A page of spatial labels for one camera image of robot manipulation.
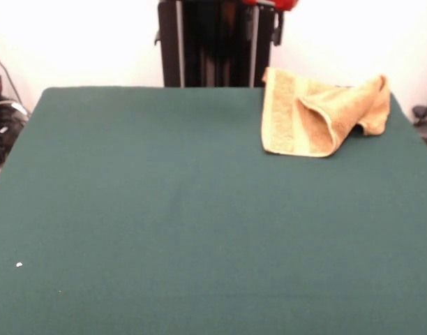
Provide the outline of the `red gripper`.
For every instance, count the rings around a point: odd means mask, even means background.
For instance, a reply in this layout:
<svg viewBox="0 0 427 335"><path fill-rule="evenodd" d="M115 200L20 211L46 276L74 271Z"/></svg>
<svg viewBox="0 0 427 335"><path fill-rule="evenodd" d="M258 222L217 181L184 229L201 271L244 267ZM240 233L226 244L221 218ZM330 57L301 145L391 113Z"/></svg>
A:
<svg viewBox="0 0 427 335"><path fill-rule="evenodd" d="M276 11L277 24L274 27L272 42L274 45L281 45L283 38L284 12L291 11L298 4L298 0L241 0L248 5L246 8L246 38L253 39L255 26L255 8L264 8Z"/></svg>

